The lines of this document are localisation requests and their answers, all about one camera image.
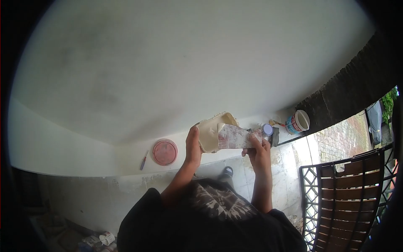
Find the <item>black shirt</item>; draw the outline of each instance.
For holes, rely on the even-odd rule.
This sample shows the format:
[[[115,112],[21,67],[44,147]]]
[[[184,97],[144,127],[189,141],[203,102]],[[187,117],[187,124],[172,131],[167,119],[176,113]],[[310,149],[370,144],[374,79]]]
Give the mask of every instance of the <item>black shirt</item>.
[[[228,183],[192,181],[179,202],[162,206],[150,188],[120,225],[118,251],[307,251],[283,212],[259,212]]]

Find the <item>screwdriver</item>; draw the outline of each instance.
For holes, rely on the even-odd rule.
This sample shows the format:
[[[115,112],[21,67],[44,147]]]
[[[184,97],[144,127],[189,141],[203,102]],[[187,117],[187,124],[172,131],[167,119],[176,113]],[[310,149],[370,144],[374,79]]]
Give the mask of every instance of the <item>screwdriver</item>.
[[[143,170],[143,167],[144,167],[144,164],[145,164],[145,159],[147,158],[147,154],[148,154],[148,150],[147,150],[147,152],[145,153],[143,162],[141,163],[141,166],[140,166],[140,170],[141,170],[141,171]]]

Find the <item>white jar lid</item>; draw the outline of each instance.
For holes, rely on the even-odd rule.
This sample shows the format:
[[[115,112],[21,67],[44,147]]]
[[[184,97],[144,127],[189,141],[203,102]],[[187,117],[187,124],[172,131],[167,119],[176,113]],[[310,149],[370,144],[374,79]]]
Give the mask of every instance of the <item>white jar lid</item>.
[[[263,131],[263,134],[265,134],[265,135],[271,135],[271,134],[273,134],[273,126],[271,126],[268,123],[265,123],[262,126],[262,131]]]

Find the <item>small jar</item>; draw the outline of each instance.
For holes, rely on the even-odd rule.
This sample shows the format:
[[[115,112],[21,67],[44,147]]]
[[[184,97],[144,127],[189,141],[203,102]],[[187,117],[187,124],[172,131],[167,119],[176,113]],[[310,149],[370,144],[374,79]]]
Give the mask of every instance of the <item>small jar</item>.
[[[260,129],[262,130],[262,135],[270,136],[273,134],[273,126],[268,123],[262,123]]]

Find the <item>red lid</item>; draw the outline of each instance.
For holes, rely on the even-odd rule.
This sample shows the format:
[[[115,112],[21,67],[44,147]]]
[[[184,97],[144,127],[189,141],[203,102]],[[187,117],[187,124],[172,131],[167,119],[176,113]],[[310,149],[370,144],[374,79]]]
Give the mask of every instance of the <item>red lid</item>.
[[[170,165],[178,156],[178,148],[176,144],[169,139],[161,139],[154,144],[152,157],[159,165]]]

